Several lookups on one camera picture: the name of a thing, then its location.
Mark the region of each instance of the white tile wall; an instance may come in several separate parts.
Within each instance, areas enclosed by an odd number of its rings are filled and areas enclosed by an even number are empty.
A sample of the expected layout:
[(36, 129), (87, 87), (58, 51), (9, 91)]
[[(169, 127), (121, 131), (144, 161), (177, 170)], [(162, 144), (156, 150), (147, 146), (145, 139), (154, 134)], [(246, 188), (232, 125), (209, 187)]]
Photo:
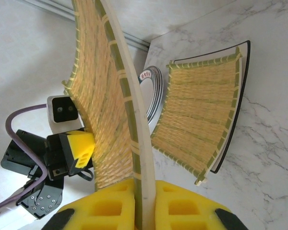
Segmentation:
[[(147, 53), (130, 47), (137, 71)], [(16, 0), (0, 0), (0, 161), (11, 141), (4, 124), (20, 108), (43, 104), (48, 96), (63, 92), (75, 54), (74, 22)], [(14, 130), (23, 129), (46, 137), (51, 134), (46, 110), (20, 115)], [(0, 201), (27, 181), (26, 176), (0, 166)], [(63, 204), (94, 191), (94, 183), (80, 177), (66, 178)], [(51, 214), (27, 229), (39, 230)]]
[[(71, 0), (52, 0), (72, 8)], [(234, 0), (109, 0), (124, 32), (150, 42)]]

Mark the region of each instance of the green bamboo edge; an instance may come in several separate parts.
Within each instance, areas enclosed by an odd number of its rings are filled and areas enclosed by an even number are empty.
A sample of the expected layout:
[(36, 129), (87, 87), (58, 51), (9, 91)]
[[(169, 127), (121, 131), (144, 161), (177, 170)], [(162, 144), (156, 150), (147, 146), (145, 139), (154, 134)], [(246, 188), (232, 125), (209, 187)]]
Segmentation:
[[(239, 86), (239, 73), (240, 73), (240, 62), (239, 62), (239, 58), (242, 57), (242, 53), (240, 52), (239, 47), (236, 47), (236, 52), (234, 54), (228, 55), (228, 56), (224, 56), (224, 57), (219, 57), (219, 58), (215, 58), (215, 59), (210, 59), (210, 60), (205, 60), (205, 61), (198, 61), (198, 62), (192, 62), (192, 63), (182, 63), (182, 64), (174, 64), (173, 61), (170, 61), (169, 65), (166, 65), (166, 67), (169, 69), (169, 74), (168, 74), (168, 91), (165, 97), (165, 102), (164, 102), (164, 106), (162, 108), (162, 112), (160, 115), (160, 118), (157, 122), (157, 125), (154, 129), (154, 131), (151, 134), (151, 139), (156, 135), (158, 128), (160, 126), (160, 123), (162, 122), (162, 117), (164, 112), (166, 111), (166, 107), (167, 107), (167, 102), (168, 102), (168, 95), (169, 95), (169, 91), (170, 91), (170, 86), (171, 86), (171, 79), (172, 79), (172, 70), (173, 69), (180, 69), (180, 68), (184, 68), (184, 69), (193, 69), (193, 68), (200, 68), (200, 67), (205, 67), (205, 66), (209, 66), (209, 65), (221, 65), (221, 64), (225, 64), (227, 62), (230, 61), (236, 61), (236, 76), (235, 76), (235, 87)], [(233, 94), (233, 103), (231, 105), (232, 108), (236, 108), (236, 104), (237, 104), (237, 99), (238, 99), (238, 90), (236, 89), (234, 91)], [(225, 127), (229, 127), (232, 119), (233, 119), (233, 110), (230, 110), (229, 114), (228, 114), (228, 120), (226, 122)], [(222, 137), (220, 138), (220, 141), (217, 145), (217, 150), (214, 151), (213, 156), (210, 158), (210, 160), (207, 163), (207, 169), (210, 168), (210, 166), (212, 165), (212, 163), (215, 161), (218, 152), (220, 151), (220, 149), (222, 148), (225, 139), (228, 135), (227, 131), (223, 131)], [(203, 180), (205, 180), (205, 175), (207, 173), (206, 169), (203, 169), (201, 172), (197, 172), (193, 167), (191, 167), (190, 165), (188, 165), (187, 163), (184, 163), (182, 160), (176, 158), (175, 156), (173, 156), (172, 154), (170, 154), (169, 152), (164, 151), (161, 147), (159, 147), (158, 145), (154, 145), (153, 147), (155, 149), (157, 149), (158, 151), (162, 152), (164, 155), (168, 156), (170, 159), (172, 159), (173, 161), (175, 161), (177, 164), (179, 164), (180, 166), (182, 166), (183, 168), (185, 168), (187, 171), (189, 171), (190, 173), (192, 173), (195, 177), (196, 177), (196, 181), (195, 184), (199, 185)]]
[[(73, 9), (75, 12), (78, 12), (78, 9), (76, 7), (75, 4), (76, 0), (72, 0), (72, 5), (73, 5)], [(104, 16), (106, 17), (106, 12), (105, 9), (101, 3), (100, 0), (96, 0), (94, 2), (95, 4), (95, 9), (98, 12), (98, 15), (100, 16), (100, 19), (102, 19)], [(78, 62), (79, 62), (79, 52), (80, 52), (80, 33), (79, 33), (79, 21), (78, 21), (78, 16), (75, 14), (75, 24), (76, 24), (76, 54), (75, 54), (75, 62), (74, 62), (74, 66), (72, 69), (72, 73), (70, 75), (70, 78), (68, 80), (68, 82), (62, 82), (62, 84), (65, 87), (64, 90), (64, 94), (67, 94), (70, 96), (70, 98), (73, 100), (73, 102), (75, 103), (75, 105), (77, 106), (77, 102), (74, 99), (74, 96), (72, 94), (72, 92), (70, 91), (70, 88), (73, 84), (73, 79), (75, 78), (75, 75), (77, 73), (78, 70)], [(115, 36), (112, 30), (112, 27), (109, 23), (109, 21), (107, 20), (105, 22), (105, 30), (106, 30), (106, 34), (107, 34), (107, 39), (108, 42), (113, 42), (115, 41)], [(111, 55), (114, 57), (115, 59), (115, 65), (116, 65), (116, 69), (117, 71), (119, 70), (124, 70), (124, 64), (123, 61), (121, 59), (121, 55), (120, 55), (120, 51), (119, 48), (117, 46), (117, 43), (112, 43), (111, 47)], [(121, 86), (121, 90), (123, 93), (124, 98), (126, 97), (131, 97), (131, 91), (130, 91), (130, 87), (129, 87), (129, 83), (127, 78), (122, 78), (120, 79), (120, 86)], [(133, 107), (133, 102), (132, 99), (129, 101), (125, 102), (125, 109), (126, 109), (126, 113), (127, 113), (127, 119), (128, 119), (128, 127), (129, 127), (129, 131), (130, 131), (130, 136), (131, 136), (131, 140), (133, 142), (135, 142), (138, 146), (139, 140), (138, 140), (138, 135), (137, 135), (137, 126), (136, 126), (136, 119), (135, 119), (135, 113), (134, 113), (134, 107)], [(86, 123), (86, 116), (83, 115), (81, 113), (81, 111), (79, 111), (79, 114), (81, 116), (81, 118), (83, 119), (83, 122)], [(132, 151), (132, 160), (133, 160), (133, 172), (140, 175), (141, 178), (141, 164), (140, 164), (140, 157), (139, 155), (137, 155), (134, 151)], [(135, 225), (137, 227), (138, 230), (142, 230), (142, 209), (143, 209), (143, 204), (142, 204), (142, 182), (141, 179), (137, 179), (134, 178), (134, 198), (135, 198)]]

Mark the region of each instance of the yellow foam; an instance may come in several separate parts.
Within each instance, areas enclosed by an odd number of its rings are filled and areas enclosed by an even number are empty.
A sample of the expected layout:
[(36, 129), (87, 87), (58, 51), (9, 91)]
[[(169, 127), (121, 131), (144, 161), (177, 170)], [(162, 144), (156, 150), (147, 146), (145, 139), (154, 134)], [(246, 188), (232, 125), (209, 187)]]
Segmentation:
[(125, 180), (70, 203), (75, 209), (64, 230), (134, 230), (133, 179)]
[(76, 168), (85, 167), (93, 155), (95, 139), (92, 133), (83, 131), (67, 132), (68, 142), (74, 159), (78, 159)]
[(173, 184), (156, 182), (156, 230), (226, 230), (215, 214), (230, 210)]

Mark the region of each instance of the woven texture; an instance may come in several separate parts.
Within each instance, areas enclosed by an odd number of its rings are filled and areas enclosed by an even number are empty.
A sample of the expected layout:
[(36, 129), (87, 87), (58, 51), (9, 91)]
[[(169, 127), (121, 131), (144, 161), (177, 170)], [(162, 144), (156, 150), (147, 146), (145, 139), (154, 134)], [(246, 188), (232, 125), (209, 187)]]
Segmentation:
[(101, 2), (74, 1), (74, 11), (77, 52), (65, 90), (86, 131), (94, 134), (92, 159), (100, 189), (132, 176), (131, 134), (137, 142), (136, 124), (124, 66)]
[(240, 93), (239, 49), (230, 56), (172, 64), (153, 146), (197, 177), (206, 173), (223, 148)]

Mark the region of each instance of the purple cable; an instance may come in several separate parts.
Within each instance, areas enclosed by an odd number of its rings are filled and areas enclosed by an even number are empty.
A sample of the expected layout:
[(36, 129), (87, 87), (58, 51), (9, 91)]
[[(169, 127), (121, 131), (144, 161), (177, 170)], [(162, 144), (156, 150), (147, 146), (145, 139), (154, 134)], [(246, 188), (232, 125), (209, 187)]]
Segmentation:
[(17, 110), (13, 112), (11, 115), (8, 116), (8, 118), (5, 121), (5, 129), (7, 133), (10, 135), (12, 140), (32, 159), (35, 161), (35, 163), (40, 167), (42, 170), (42, 176), (32, 183), (30, 186), (28, 186), (25, 190), (23, 190), (21, 193), (11, 196), (4, 201), (0, 203), (0, 208), (6, 206), (7, 204), (16, 201), (20, 199), (22, 196), (30, 192), (32, 189), (34, 189), (36, 186), (38, 186), (41, 182), (43, 182), (46, 177), (47, 177), (47, 168), (44, 165), (44, 163), (36, 156), (36, 154), (19, 138), (19, 136), (16, 135), (16, 133), (12, 129), (12, 120), (19, 114), (31, 111), (31, 110), (36, 110), (36, 109), (42, 109), (46, 108), (46, 104), (39, 104), (39, 105), (34, 105), (30, 106), (27, 108), (23, 108), (20, 110)]

